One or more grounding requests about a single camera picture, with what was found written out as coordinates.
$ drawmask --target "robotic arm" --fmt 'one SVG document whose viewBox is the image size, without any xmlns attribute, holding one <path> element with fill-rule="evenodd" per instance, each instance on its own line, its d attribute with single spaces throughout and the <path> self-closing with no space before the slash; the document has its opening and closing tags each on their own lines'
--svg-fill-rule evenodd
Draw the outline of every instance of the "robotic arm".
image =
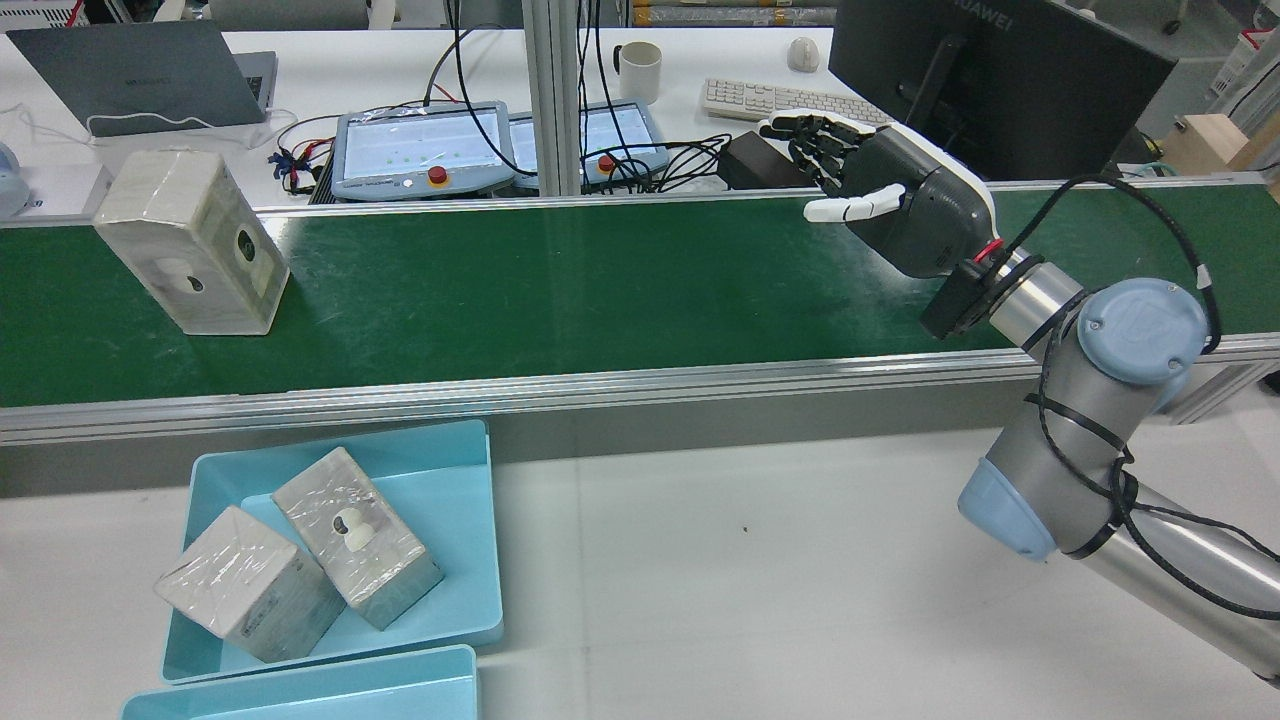
<svg viewBox="0 0 1280 720">
<path fill-rule="evenodd" d="M 1280 688 L 1280 556 L 1124 471 L 1138 424 L 1217 343 L 1211 291 L 1208 315 L 1155 278 L 1085 292 L 1018 250 L 1053 200 L 1006 245 L 982 181 L 905 126 L 788 110 L 759 131 L 786 140 L 829 196 L 810 202 L 806 219 L 845 223 L 906 275 L 946 277 L 922 316 L 932 334 L 989 320 L 1042 364 L 1036 391 L 960 493 L 960 512 L 1027 559 L 1060 550 L 1079 560 Z M 1188 247 L 1203 292 L 1208 272 Z"/>
</svg>

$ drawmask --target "black monitor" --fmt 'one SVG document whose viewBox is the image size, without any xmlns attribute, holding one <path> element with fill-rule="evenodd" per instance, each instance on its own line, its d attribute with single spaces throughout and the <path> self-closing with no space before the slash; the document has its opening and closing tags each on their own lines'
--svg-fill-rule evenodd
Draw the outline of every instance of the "black monitor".
<svg viewBox="0 0 1280 720">
<path fill-rule="evenodd" d="M 1174 60 L 1048 0 L 844 0 L 829 68 L 1002 181 L 1102 170 Z"/>
</svg>

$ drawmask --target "monitor stand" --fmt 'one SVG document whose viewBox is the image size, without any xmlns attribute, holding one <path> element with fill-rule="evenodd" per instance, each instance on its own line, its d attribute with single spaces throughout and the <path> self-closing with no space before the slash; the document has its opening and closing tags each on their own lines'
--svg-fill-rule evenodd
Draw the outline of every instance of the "monitor stand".
<svg viewBox="0 0 1280 720">
<path fill-rule="evenodd" d="M 905 82 L 899 85 L 899 92 L 911 101 L 911 109 L 906 113 L 908 127 L 923 133 L 924 126 L 933 117 L 938 105 L 938 96 L 951 77 L 951 68 L 955 67 L 956 58 L 964 50 L 969 40 L 963 35 L 948 35 L 938 42 L 938 49 L 933 51 L 929 60 L 929 69 L 924 72 L 924 79 L 918 88 L 909 87 Z"/>
</svg>

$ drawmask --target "green conveyor belt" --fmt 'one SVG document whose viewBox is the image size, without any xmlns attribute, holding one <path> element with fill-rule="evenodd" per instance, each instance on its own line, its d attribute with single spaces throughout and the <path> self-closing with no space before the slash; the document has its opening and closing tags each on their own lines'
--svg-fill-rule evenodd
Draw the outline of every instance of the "green conveyor belt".
<svg viewBox="0 0 1280 720">
<path fill-rule="evenodd" d="M 1166 187 L 1228 334 L 1280 331 L 1280 208 L 1261 186 Z M 997 192 L 1012 236 L 1047 191 Z M 0 231 L 0 405 L 268 393 L 1005 347 L 918 324 L 897 274 L 803 199 L 275 220 L 293 278 L 265 337 L 188 337 L 92 228 Z M 1073 191 L 1028 249 L 1085 286 L 1193 282 L 1143 208 Z"/>
</svg>

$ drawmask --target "plastic wrap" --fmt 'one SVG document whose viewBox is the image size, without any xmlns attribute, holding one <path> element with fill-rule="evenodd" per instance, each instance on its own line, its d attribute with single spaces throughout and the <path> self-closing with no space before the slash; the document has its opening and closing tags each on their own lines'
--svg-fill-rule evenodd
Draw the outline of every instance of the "plastic wrap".
<svg viewBox="0 0 1280 720">
<path fill-rule="evenodd" d="M 93 228 L 187 334 L 266 334 L 289 268 L 216 152 L 133 152 Z"/>
<path fill-rule="evenodd" d="M 155 591 L 264 662 L 306 656 L 343 611 L 315 560 L 236 506 L 187 547 Z"/>
<path fill-rule="evenodd" d="M 369 475 L 338 447 L 271 495 L 333 584 L 384 629 L 444 577 Z"/>
</svg>

